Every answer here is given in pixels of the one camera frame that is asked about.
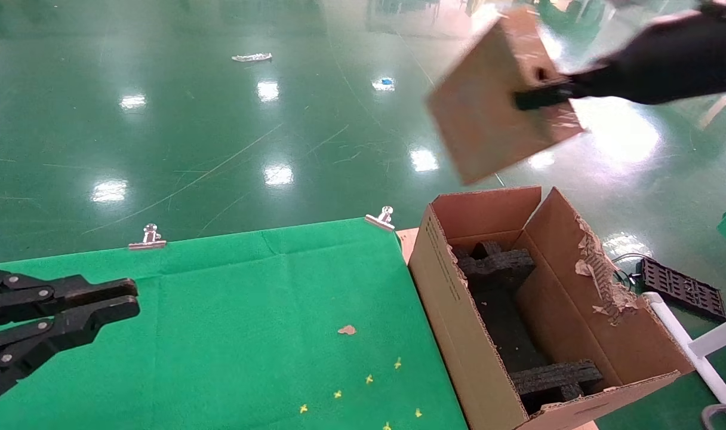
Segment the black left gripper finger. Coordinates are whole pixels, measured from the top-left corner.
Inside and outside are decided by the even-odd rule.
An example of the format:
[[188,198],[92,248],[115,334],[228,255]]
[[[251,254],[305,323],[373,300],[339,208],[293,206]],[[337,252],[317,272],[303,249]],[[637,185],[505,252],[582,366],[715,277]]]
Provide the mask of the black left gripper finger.
[[41,280],[0,270],[0,326],[55,316],[60,311],[116,297],[138,295],[136,282],[130,278],[92,284],[82,275]]
[[0,330],[0,397],[55,354],[92,343],[104,325],[140,311],[136,297],[114,297]]

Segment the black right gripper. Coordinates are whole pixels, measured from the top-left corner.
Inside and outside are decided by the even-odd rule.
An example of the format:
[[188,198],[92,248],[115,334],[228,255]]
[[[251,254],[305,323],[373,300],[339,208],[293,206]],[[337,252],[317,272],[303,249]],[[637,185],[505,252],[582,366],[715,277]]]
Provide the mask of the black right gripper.
[[644,105],[726,93],[726,3],[658,17],[598,66],[565,75],[535,66],[514,104],[529,111],[587,98],[594,80],[596,96]]

